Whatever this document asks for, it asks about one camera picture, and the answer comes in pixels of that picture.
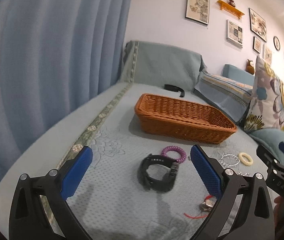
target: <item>black watch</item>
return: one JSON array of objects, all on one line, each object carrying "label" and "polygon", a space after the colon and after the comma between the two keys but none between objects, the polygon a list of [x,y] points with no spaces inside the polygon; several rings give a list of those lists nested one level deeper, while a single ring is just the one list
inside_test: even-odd
[{"label": "black watch", "polygon": [[[170,168],[168,177],[158,180],[151,178],[147,173],[147,169],[150,165],[160,164]],[[156,191],[168,192],[170,191],[175,183],[175,178],[179,169],[179,164],[176,160],[163,156],[163,155],[148,155],[140,164],[138,169],[138,180],[147,190],[151,188]]]}]

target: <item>figurine on shelf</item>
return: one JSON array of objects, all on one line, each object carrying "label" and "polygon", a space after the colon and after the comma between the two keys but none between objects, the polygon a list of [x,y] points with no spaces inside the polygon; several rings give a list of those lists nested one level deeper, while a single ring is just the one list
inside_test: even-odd
[{"label": "figurine on shelf", "polygon": [[254,63],[252,60],[247,60],[247,65],[246,65],[246,69],[245,69],[246,72],[254,75],[255,74],[255,67],[254,67]]},{"label": "figurine on shelf", "polygon": [[235,8],[234,0],[229,0],[229,5],[232,5]]}]

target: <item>purple spiral hair tie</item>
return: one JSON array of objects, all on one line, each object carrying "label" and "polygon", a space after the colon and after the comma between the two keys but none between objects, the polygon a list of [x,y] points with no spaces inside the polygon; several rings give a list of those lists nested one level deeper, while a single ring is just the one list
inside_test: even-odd
[{"label": "purple spiral hair tie", "polygon": [[169,151],[174,151],[174,152],[177,152],[179,155],[181,155],[181,158],[175,159],[178,163],[182,163],[186,160],[186,152],[178,146],[167,146],[167,147],[165,147],[162,150],[161,155],[168,157],[166,155],[166,153],[169,152]]}]

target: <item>round picture frame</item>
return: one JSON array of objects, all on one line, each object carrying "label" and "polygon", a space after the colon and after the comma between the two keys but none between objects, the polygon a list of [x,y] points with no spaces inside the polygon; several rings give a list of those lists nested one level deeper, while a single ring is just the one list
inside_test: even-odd
[{"label": "round picture frame", "polygon": [[277,36],[274,36],[273,41],[274,41],[275,49],[276,49],[277,51],[280,51],[280,49],[281,49],[281,43],[280,43],[279,39],[277,38]]}]

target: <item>white wall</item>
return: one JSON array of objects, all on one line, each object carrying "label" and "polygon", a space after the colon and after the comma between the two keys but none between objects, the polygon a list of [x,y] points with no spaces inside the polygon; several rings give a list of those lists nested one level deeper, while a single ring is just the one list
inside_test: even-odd
[{"label": "white wall", "polygon": [[[254,34],[250,31],[250,7],[266,20],[267,45],[274,52],[272,68],[284,82],[284,28],[256,0],[234,0],[236,8],[245,14],[241,20],[221,11],[217,1],[210,0],[209,24],[204,26],[185,19],[186,0],[132,0],[125,43],[130,40],[150,41],[198,52],[208,71],[214,74],[221,74],[224,64],[245,69],[247,59],[255,62],[257,55],[253,51]],[[227,19],[243,28],[242,49],[226,40]],[[274,36],[281,43],[279,52],[274,47]]]}]

